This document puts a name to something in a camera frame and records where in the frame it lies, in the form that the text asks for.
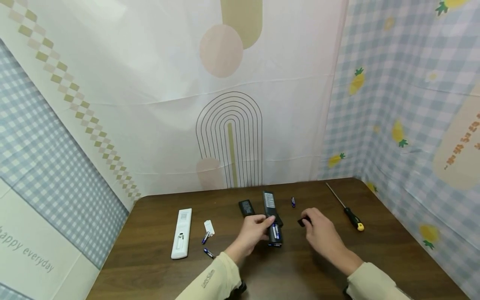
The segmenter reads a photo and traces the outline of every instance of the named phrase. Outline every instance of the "screwdriver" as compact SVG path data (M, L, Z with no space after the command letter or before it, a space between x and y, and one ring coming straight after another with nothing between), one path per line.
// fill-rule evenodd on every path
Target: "screwdriver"
M353 214L353 212L351 211L350 208L346 207L345 204L343 204L342 200L340 200L340 198L335 194L335 192L332 190L330 185L326 182L325 182L325 184L330 189L330 191L332 191L333 195L340 202L340 204L342 204L343 212L348 216L348 219L350 220L350 223L352 223L353 227L358 231L364 231L365 227L363 226L360 219L356 215Z

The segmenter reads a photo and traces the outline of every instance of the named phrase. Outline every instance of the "pineapple print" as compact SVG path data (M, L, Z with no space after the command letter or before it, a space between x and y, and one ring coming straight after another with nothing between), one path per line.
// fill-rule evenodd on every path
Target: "pineapple print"
M370 189L370 191L372 191L372 193L378 193L377 187L373 184L373 182L367 181L366 185Z
M333 168L335 167L340 160L345 158L345 153L340 153L340 155L334 155L328 160L328 167Z
M393 25L395 25L395 19L393 17L387 18L384 24L384 31L389 31L392 29Z
M392 137L393 140L398 143L399 147L403 148L405 145L408 145L407 140L403 136L403 126L399 119L393 124Z
M438 241L438 229L435 226L423 224L420 226L420 234L423 238L423 243L430 249L434 249L433 243Z
M352 82L350 83L350 89L349 89L350 96L357 93L357 91L363 85L364 81L365 81L365 75L363 73L363 68L356 69L355 70L355 77L353 78Z
M457 8L465 4L468 0L444 0L439 4L440 6L435 10L440 16L442 13L447 13L450 8Z

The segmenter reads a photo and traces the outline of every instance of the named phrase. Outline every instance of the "beige sleeve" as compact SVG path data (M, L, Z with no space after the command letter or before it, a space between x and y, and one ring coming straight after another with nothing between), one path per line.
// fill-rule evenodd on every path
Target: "beige sleeve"
M176 300L224 300L240 284L239 268L222 252Z
M353 300L411 300L396 287L395 281L371 263L363 263L347 281L347 294Z

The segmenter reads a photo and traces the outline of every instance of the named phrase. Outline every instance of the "person's right hand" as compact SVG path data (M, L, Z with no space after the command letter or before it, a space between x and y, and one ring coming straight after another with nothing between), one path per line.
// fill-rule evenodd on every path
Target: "person's right hand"
M345 247L332 221L325 217L317 208L307 208L301 213L307 229L307 241L321 256L329 260L337 269L350 276L358 269L363 260Z
M332 255L343 252L345 247L342 239L335 230L332 221L325 217L317 208L307 208L301 217L308 216L312 223L303 219L307 229L307 241L321 256L330 259Z

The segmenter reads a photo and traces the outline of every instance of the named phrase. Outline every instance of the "blue gingham fabric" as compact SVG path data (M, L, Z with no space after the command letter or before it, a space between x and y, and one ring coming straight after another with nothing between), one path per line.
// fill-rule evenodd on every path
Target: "blue gingham fabric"
M0 177L97 268L128 211L0 40Z
M426 250L469 297L480 299L480 184L458 191L432 171L443 134L480 79L480 1L441 16L437 7L438 1L350 1L319 179L371 182L420 244L419 226L436 227L440 238ZM350 96L360 67L364 84ZM404 148L391 134L397 119ZM345 158L329 168L329 158L340 153Z
M32 300L32 298L12 290L0 283L0 300Z

